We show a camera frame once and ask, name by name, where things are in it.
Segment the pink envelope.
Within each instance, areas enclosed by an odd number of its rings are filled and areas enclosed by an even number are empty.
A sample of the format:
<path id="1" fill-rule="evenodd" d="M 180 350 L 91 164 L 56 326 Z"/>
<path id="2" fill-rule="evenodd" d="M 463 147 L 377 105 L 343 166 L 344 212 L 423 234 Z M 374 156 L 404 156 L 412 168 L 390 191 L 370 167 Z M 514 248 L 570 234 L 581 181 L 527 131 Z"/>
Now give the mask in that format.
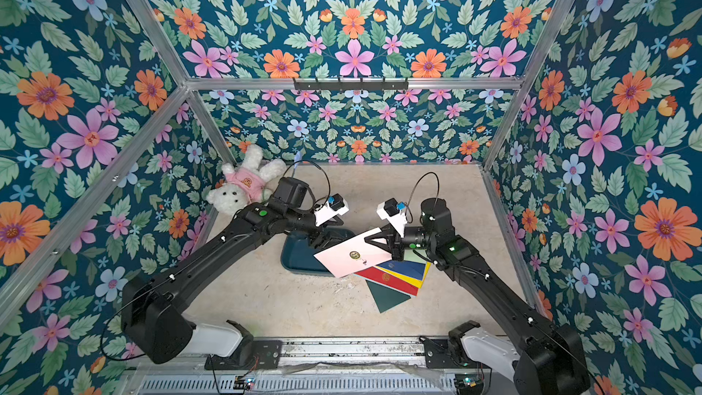
<path id="1" fill-rule="evenodd" d="M 374 228 L 358 234 L 348 241 L 318 252 L 314 257 L 336 278 L 388 262 L 391 258 L 387 252 L 381 250 L 381 247 L 369 245 L 364 241 L 366 236 L 378 229 Z"/>

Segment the light green envelope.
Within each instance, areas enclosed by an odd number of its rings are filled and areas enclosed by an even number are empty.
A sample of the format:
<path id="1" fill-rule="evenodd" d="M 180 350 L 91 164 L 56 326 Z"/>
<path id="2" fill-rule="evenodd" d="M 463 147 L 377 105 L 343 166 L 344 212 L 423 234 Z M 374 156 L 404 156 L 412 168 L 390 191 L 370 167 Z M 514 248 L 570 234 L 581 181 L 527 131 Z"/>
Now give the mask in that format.
<path id="1" fill-rule="evenodd" d="M 429 263 L 429 260 L 426 258 L 424 251 L 417 252 L 411 249 L 404 251 L 404 261 L 412 263 Z"/>

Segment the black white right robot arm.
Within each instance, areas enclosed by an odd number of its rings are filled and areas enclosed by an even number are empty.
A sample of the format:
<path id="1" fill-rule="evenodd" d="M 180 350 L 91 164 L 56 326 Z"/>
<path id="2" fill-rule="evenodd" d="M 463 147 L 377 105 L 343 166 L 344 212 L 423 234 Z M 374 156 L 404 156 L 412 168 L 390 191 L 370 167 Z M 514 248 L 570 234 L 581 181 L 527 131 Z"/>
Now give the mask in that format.
<path id="1" fill-rule="evenodd" d="M 365 241 L 400 261 L 407 250 L 422 251 L 438 270 L 468 291 L 506 334 L 500 339 L 475 321 L 449 334 L 454 360 L 486 365 L 511 380 L 520 394 L 583 394 L 592 387 L 581 337 L 557 326 L 520 298 L 489 266 L 479 250 L 459 235 L 444 199 L 420 205 L 420 223 L 411 226 L 409 208 L 396 199 L 378 205 L 386 225 Z"/>

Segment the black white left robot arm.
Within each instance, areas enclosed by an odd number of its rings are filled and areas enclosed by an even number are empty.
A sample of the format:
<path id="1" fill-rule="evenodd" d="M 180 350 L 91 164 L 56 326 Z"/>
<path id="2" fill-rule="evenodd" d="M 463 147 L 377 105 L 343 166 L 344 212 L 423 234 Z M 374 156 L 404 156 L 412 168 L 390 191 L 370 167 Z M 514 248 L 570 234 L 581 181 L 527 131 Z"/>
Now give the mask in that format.
<path id="1" fill-rule="evenodd" d="M 186 309 L 234 263 L 276 235 L 299 232 L 314 248 L 326 245 L 326 228 L 342 225 L 347 201 L 334 194 L 303 210 L 308 188 L 299 179 L 282 178 L 265 203 L 254 202 L 237 212 L 222 232 L 177 266 L 129 281 L 124 287 L 122 332 L 155 364 L 181 355 L 246 357 L 247 330 L 234 322 L 190 320 Z"/>

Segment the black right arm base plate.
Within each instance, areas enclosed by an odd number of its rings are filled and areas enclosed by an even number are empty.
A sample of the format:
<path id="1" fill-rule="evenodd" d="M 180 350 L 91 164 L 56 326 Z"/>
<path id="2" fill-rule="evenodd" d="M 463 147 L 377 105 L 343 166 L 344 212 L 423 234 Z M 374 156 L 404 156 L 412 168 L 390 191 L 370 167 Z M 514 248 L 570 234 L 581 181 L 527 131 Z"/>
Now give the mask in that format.
<path id="1" fill-rule="evenodd" d="M 428 369 L 490 369 L 488 365 L 468 358 L 458 338 L 419 336 L 419 341 L 424 347 Z"/>

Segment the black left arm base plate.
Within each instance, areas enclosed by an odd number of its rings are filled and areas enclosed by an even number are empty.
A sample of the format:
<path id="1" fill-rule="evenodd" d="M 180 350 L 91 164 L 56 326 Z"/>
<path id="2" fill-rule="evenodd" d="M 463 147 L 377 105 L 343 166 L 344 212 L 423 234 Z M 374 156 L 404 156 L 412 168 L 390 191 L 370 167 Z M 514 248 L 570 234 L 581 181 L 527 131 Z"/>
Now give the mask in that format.
<path id="1" fill-rule="evenodd" d="M 206 370 L 270 370 L 277 369 L 283 356 L 281 340 L 244 341 L 226 358 L 213 356 L 206 359 Z"/>

